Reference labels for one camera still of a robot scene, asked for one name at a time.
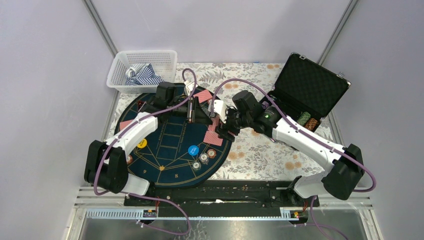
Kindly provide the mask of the red playing card deck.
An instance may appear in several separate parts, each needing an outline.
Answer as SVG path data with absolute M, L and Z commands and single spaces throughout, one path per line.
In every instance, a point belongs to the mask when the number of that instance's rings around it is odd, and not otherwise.
M 216 117 L 212 118 L 211 120 L 212 120 L 212 124 L 208 126 L 208 130 L 214 132 L 216 127 L 220 123 L 220 117 L 216 116 Z

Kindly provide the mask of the round dark poker mat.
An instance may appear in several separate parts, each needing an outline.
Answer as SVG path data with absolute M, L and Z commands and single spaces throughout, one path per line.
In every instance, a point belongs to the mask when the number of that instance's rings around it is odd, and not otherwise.
M 184 84 L 177 83 L 177 96 L 185 98 Z M 133 120 L 138 107 L 152 97 L 154 93 L 144 93 L 136 98 L 121 114 L 120 122 Z M 200 103 L 207 114 L 208 102 Z M 135 148 L 130 155 L 133 163 L 127 165 L 130 174 L 148 180 L 159 188 L 185 188 L 196 186 L 213 175 L 226 160 L 232 142 L 223 139 L 221 146 L 204 143 L 209 125 L 188 123 L 185 117 L 170 116 L 157 130 L 148 135 L 147 146 Z M 188 154 L 189 146 L 199 147 L 198 155 Z M 216 151 L 216 157 L 209 158 L 208 164 L 194 171 L 192 164 L 200 162 L 199 156 L 209 149 Z

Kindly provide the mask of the dealt red cards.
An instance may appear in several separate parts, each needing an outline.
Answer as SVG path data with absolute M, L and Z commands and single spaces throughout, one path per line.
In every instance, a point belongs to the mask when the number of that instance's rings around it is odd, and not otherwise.
M 203 142 L 210 145 L 221 146 L 223 139 L 219 138 L 219 135 L 211 130 L 207 130 L 204 135 Z

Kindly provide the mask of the red white chip stack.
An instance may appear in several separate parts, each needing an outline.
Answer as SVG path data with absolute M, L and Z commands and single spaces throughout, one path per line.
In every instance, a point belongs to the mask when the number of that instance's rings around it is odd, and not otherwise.
M 214 149 L 209 149 L 207 151 L 208 158 L 214 159 L 217 156 L 217 152 Z

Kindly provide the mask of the dealt red card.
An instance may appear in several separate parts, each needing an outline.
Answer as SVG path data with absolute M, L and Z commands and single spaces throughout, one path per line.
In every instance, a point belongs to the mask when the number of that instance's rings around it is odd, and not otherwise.
M 212 99 L 213 95 L 207 90 L 202 90 L 199 93 L 193 95 L 194 98 L 198 98 L 200 104 L 209 101 Z
M 125 129 L 129 124 L 132 123 L 133 120 L 125 120 L 119 123 L 119 131 Z

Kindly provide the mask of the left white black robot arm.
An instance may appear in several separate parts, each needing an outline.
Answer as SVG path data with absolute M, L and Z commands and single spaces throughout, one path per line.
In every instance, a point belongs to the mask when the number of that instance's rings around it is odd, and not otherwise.
M 136 195 L 144 206 L 152 204 L 155 192 L 151 183 L 129 173 L 128 157 L 137 145 L 171 116 L 185 117 L 190 123 L 211 124 L 195 96 L 197 84 L 184 82 L 185 98 L 178 96 L 177 85 L 161 82 L 156 93 L 144 101 L 131 122 L 106 141 L 94 140 L 88 147 L 83 178 L 104 191 Z

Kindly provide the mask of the blue striped cloth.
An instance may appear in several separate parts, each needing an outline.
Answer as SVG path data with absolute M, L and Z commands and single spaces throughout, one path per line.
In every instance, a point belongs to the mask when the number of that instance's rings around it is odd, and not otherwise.
M 127 86 L 150 86 L 164 82 L 157 75 L 151 63 L 136 63 L 131 65 L 125 72 L 125 84 Z

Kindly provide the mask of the yellow big blind button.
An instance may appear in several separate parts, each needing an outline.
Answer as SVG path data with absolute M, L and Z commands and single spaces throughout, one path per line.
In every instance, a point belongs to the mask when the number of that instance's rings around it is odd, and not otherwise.
M 139 149 L 143 149 L 143 148 L 145 148 L 146 146 L 147 146 L 147 140 L 144 138 L 143 140 L 141 140 L 137 145 L 136 145 L 136 147 L 137 148 L 139 148 Z

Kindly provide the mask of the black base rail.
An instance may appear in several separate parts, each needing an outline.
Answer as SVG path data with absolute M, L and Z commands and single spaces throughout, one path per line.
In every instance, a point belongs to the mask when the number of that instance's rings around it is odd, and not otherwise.
M 318 207 L 318 199 L 303 199 L 295 194 L 290 181 L 207 180 L 195 187 L 150 187 L 149 199 L 123 197 L 125 207 L 152 207 L 160 218 L 181 218 L 182 208 L 194 218 L 266 218 L 281 217 L 281 208 L 307 211 Z

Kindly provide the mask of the blue ten chip stack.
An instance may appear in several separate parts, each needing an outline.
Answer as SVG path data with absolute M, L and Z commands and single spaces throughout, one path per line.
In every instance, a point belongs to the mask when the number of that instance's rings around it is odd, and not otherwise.
M 207 153 L 200 154 L 199 161 L 201 164 L 207 165 L 209 163 L 209 155 Z

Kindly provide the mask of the floral tablecloth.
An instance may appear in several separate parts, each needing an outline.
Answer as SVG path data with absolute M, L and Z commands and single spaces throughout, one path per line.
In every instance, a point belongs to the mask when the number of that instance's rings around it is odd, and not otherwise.
M 259 86 L 264 91 L 273 89 L 284 63 L 178 63 L 175 81 L 182 83 L 182 70 L 192 69 L 198 84 L 214 91 L 222 82 L 232 78 L 244 79 Z M 241 90 L 251 91 L 256 99 L 264 95 L 250 85 L 233 81 L 220 89 L 217 96 L 227 105 L 234 105 L 232 96 Z M 125 108 L 138 94 L 120 93 L 107 125 L 107 137 L 112 137 L 118 120 Z M 336 142 L 332 129 L 332 115 L 322 119 L 315 133 Z M 227 159 L 213 174 L 210 180 L 262 180 L 292 181 L 295 177 L 319 173 L 323 168 L 282 142 L 272 142 L 266 136 L 254 132 L 251 128 L 242 129 L 229 150 Z

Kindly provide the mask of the blue small blind button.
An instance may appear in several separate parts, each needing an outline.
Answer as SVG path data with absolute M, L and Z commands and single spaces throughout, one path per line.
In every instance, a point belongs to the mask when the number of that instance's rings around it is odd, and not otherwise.
M 187 153 L 190 156 L 197 156 L 199 154 L 199 147 L 197 145 L 191 145 L 188 147 Z

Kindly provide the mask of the dealt red card top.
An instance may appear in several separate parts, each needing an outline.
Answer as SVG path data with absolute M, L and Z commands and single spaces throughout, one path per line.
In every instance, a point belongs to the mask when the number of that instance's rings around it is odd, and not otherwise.
M 213 95 L 207 90 L 202 90 L 199 93 L 193 95 L 194 98 L 198 98 L 200 104 L 209 101 L 212 99 Z

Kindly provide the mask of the black aluminium chip case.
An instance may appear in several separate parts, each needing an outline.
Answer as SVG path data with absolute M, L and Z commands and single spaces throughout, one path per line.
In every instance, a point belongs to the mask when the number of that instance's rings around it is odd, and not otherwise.
M 343 76 L 292 52 L 267 94 L 294 121 L 302 112 L 310 113 L 318 128 L 350 86 Z

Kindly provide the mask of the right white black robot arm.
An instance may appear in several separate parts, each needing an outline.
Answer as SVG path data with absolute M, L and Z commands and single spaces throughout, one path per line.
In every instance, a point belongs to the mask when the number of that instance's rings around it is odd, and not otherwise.
M 320 137 L 284 114 L 270 96 L 267 108 L 247 90 L 236 94 L 233 101 L 236 106 L 230 108 L 215 96 L 210 100 L 210 114 L 220 119 L 216 130 L 220 137 L 232 141 L 240 129 L 252 128 L 304 153 L 322 167 L 321 172 L 297 176 L 290 183 L 286 198 L 291 205 L 299 206 L 307 198 L 321 194 L 346 201 L 358 191 L 356 186 L 365 174 L 359 147 L 345 147 Z

